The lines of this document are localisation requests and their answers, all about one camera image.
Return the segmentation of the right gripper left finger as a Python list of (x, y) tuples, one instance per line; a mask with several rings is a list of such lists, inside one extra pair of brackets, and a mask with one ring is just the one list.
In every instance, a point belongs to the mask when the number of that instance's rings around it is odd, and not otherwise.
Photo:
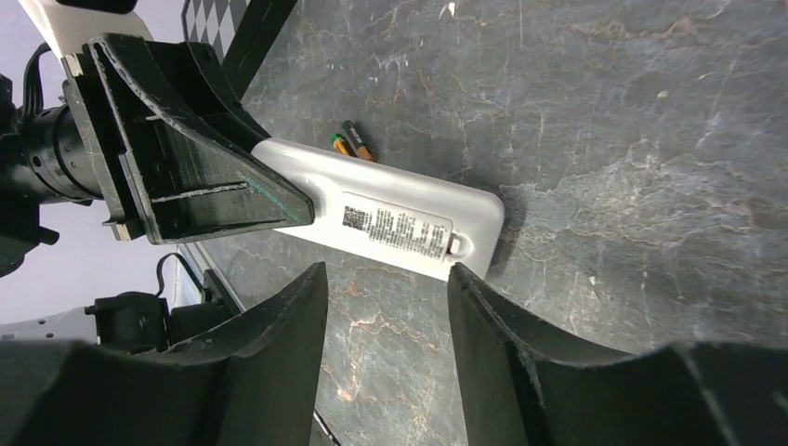
[(82, 341), (1, 345), (5, 445), (307, 445), (326, 266), (163, 352)]

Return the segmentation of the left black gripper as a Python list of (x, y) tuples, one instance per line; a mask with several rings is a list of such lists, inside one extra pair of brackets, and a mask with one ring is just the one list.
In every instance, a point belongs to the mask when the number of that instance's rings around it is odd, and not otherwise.
[(118, 237), (192, 243), (314, 221), (308, 195), (253, 155), (267, 132), (211, 46), (106, 33), (64, 66)]

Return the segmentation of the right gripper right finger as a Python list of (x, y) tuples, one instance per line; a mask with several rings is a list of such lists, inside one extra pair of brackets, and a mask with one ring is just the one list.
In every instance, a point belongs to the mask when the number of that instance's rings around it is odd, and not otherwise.
[(631, 354), (566, 332), (462, 264), (447, 283), (472, 445), (783, 445), (785, 348), (679, 341)]

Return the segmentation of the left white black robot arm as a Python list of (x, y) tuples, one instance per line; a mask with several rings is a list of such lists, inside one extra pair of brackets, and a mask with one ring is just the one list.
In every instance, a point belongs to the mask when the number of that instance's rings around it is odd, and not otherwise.
[(214, 49), (104, 33), (63, 61), (62, 105), (1, 107), (1, 272), (59, 240), (45, 204), (102, 201), (119, 241), (194, 243), (307, 226), (313, 201), (253, 155), (268, 133), (243, 108)]

